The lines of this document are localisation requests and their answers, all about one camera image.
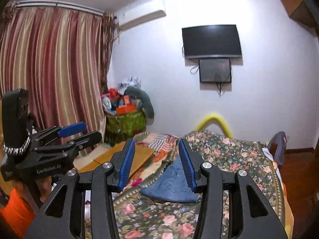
television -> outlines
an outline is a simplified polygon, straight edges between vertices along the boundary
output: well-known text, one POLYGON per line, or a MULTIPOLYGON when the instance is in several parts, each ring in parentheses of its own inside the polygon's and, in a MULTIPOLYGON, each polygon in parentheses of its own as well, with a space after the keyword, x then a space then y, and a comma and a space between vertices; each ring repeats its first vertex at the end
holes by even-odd
POLYGON ((231 83, 232 69, 229 58, 199 59, 200 82, 231 83))
POLYGON ((207 25, 182 29, 184 55, 192 58, 237 58, 241 47, 236 25, 207 25))

yellow tube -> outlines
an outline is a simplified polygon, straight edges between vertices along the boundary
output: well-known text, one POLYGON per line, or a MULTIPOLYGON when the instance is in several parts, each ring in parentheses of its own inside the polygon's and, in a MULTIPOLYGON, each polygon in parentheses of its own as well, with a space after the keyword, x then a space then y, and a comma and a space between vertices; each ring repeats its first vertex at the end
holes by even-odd
POLYGON ((226 137, 232 138, 232 133, 221 115, 212 113, 206 116, 195 128, 195 131, 205 128, 212 121, 216 121, 226 137))

flower pattern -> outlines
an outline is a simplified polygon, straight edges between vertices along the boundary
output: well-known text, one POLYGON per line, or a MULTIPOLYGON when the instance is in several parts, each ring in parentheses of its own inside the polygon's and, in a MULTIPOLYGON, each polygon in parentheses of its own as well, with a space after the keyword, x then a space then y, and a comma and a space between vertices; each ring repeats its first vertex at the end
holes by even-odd
MULTIPOLYGON (((193 151, 199 152, 205 161, 223 171, 236 172, 244 168, 264 193, 284 225, 284 204, 281 184, 264 155, 260 143, 241 141, 214 134, 194 131, 186 135, 193 151)), ((150 186, 170 165, 178 153, 174 147, 162 161, 157 171, 136 187, 131 187, 114 200, 114 211, 120 238, 139 239, 189 239, 193 238, 200 208, 201 194, 196 203, 156 203, 139 193, 150 186)), ((223 192, 222 239, 228 236, 229 197, 223 192)))

wooden floor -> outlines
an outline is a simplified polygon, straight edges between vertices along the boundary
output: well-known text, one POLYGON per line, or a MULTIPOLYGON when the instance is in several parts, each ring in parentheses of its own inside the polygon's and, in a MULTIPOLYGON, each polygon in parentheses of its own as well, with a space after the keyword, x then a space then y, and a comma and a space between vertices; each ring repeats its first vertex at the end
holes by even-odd
POLYGON ((280 174, 294 216, 293 235, 296 235, 314 210, 314 194, 319 192, 319 157, 310 152, 286 154, 280 174))

orange cloth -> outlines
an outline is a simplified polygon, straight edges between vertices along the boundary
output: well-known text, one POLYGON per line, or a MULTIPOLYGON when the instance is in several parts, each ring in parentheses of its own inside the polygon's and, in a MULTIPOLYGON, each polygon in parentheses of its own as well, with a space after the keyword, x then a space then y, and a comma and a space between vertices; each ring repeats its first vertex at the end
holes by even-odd
POLYGON ((0 209, 0 213, 14 233, 21 239, 23 239, 35 218, 32 208, 18 195, 15 189, 12 190, 6 207, 0 209))

